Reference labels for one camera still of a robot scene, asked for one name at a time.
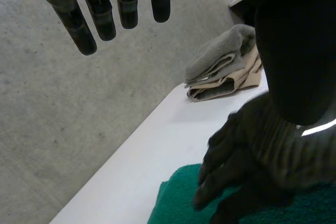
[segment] green towel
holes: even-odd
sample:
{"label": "green towel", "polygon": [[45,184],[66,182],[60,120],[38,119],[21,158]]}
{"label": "green towel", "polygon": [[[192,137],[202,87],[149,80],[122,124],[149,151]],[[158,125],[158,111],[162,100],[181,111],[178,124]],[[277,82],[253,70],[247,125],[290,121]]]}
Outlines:
{"label": "green towel", "polygon": [[[178,169],[167,182],[161,184],[156,205],[148,224],[208,224],[220,199],[214,200],[201,212],[192,208],[197,190],[200,165]],[[235,189],[225,190],[222,198]],[[321,224],[336,223],[336,189],[329,187],[296,197],[288,208],[270,208],[245,217],[241,224]]]}

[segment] dark clothing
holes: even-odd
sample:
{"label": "dark clothing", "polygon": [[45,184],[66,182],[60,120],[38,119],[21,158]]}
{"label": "dark clothing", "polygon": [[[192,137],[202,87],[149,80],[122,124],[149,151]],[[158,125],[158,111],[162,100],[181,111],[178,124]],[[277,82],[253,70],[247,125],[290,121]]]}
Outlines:
{"label": "dark clothing", "polygon": [[315,123],[336,89],[336,0],[250,1],[274,105],[292,123]]}

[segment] gray towel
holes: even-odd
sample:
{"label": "gray towel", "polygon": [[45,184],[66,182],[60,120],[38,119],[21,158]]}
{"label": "gray towel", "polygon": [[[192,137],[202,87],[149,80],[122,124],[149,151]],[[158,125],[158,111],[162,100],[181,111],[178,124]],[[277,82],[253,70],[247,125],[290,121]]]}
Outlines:
{"label": "gray towel", "polygon": [[241,56],[256,43],[253,27],[239,24],[205,43],[185,71],[186,87],[213,82],[244,68]]}

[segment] concrete floor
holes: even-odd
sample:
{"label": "concrete floor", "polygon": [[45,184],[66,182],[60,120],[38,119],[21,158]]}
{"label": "concrete floor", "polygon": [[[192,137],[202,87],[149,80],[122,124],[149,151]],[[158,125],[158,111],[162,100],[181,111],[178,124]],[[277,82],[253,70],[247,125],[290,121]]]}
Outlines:
{"label": "concrete floor", "polygon": [[179,83],[200,44],[229,29],[232,0],[172,0],[154,21],[83,56],[45,0],[0,0],[0,224],[47,224]]}

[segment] folded cloth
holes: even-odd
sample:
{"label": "folded cloth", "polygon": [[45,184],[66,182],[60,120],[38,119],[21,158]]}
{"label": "folded cloth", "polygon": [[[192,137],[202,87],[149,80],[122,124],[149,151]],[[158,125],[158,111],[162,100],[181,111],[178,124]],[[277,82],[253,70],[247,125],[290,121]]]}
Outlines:
{"label": "folded cloth", "polygon": [[[155,207],[148,224],[208,224],[219,201],[236,191],[229,188],[203,211],[195,212],[192,198],[197,190],[200,165],[178,169],[168,182],[161,184]],[[317,190],[295,198],[285,209],[270,208],[243,218],[240,224],[332,224],[336,223],[336,189]]]}
{"label": "folded cloth", "polygon": [[231,94],[237,89],[258,86],[261,80],[261,59],[257,46],[243,56],[245,67],[211,83],[198,82],[187,96],[194,101],[205,101]]}
{"label": "folded cloth", "polygon": [[241,55],[249,52],[255,43],[253,27],[235,25],[201,46],[196,52],[197,59],[185,70],[185,82],[195,82],[210,76],[218,80],[243,68]]}

